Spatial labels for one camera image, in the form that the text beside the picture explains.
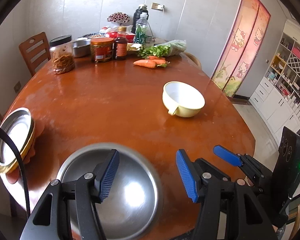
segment black cable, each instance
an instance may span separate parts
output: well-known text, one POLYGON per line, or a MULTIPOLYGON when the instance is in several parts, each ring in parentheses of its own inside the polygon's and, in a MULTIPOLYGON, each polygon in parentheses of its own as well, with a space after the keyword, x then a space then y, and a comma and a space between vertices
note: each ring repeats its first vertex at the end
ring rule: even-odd
POLYGON ((28 184, 27 184, 27 178, 26 178, 26 171, 25 167, 23 165, 22 158, 20 156, 20 152, 14 142, 11 140, 11 138, 6 134, 4 130, 0 128, 0 138, 10 147, 10 149, 13 151, 17 162, 19 164, 20 173, 21 173, 21 179, 23 184, 23 189, 25 191, 25 198, 26 198, 26 212, 27 212, 27 219, 30 216, 30 200, 29 200, 29 190, 28 190, 28 184))

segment clear plastic bag of vegetables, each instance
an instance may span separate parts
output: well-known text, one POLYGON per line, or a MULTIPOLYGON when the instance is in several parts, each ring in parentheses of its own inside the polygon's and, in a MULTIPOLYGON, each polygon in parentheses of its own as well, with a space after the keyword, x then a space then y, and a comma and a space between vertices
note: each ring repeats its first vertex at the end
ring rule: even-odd
POLYGON ((139 56, 147 58, 148 56, 168 57, 184 52, 187 48, 186 41, 173 40, 152 47, 142 48, 139 56))

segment black lid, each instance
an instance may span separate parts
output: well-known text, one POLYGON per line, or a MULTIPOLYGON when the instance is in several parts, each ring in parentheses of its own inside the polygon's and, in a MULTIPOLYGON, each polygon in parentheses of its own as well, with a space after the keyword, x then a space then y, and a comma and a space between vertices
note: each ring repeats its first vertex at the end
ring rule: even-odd
POLYGON ((57 37, 49 42, 50 47, 58 46, 64 43, 67 43, 72 40, 72 35, 64 35, 61 37, 57 37))

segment plastic jar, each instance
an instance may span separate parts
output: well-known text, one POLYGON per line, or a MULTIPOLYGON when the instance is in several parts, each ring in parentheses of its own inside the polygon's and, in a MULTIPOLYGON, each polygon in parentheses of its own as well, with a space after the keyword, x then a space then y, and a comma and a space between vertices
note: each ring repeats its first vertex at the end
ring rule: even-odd
POLYGON ((66 35, 50 41, 50 55, 55 74, 63 74, 74 68, 71 39, 71 35, 66 35))
POLYGON ((107 62, 111 60, 113 43, 113 38, 100 37, 91 39, 91 60, 96 63, 107 62))

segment white bottle cap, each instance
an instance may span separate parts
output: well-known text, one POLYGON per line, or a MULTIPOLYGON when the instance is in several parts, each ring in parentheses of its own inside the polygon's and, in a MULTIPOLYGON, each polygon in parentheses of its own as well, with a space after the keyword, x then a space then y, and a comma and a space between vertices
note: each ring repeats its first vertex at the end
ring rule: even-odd
POLYGON ((147 18, 148 17, 148 14, 146 12, 143 12, 140 14, 140 18, 147 18))

